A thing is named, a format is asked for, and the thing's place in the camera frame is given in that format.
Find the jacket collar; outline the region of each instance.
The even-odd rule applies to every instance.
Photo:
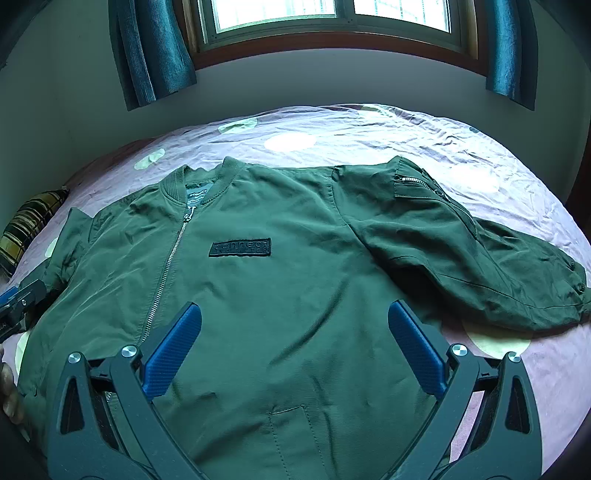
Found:
[[[224,192],[238,172],[245,167],[244,162],[226,157],[222,163],[209,171],[203,168],[193,170],[188,165],[184,165],[174,170],[160,183],[168,196],[184,205],[187,203],[188,185],[198,186],[200,183],[212,182],[213,187],[209,189],[207,196],[203,199],[205,204]]]

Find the window pane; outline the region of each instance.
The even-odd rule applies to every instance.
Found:
[[[447,0],[355,0],[355,13],[397,18],[450,31]]]
[[[334,0],[213,0],[212,4],[218,33],[280,18],[336,16]]]

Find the jacket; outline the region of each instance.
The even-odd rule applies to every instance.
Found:
[[[154,405],[212,480],[380,478],[435,403],[388,330],[393,301],[435,326],[544,331],[581,322],[591,300],[580,264],[473,218],[402,157],[185,166],[93,219],[72,209],[34,275],[51,294],[18,383],[35,444],[46,451],[68,354],[141,345],[193,301],[202,332]]]

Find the window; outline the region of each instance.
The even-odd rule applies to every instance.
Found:
[[[261,53],[364,48],[486,75],[486,0],[173,0],[196,68]]]

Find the zipper slider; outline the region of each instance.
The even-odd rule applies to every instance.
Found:
[[[187,207],[187,210],[185,211],[185,216],[183,217],[184,223],[191,221],[191,218],[193,218],[194,211],[195,211],[195,207]]]

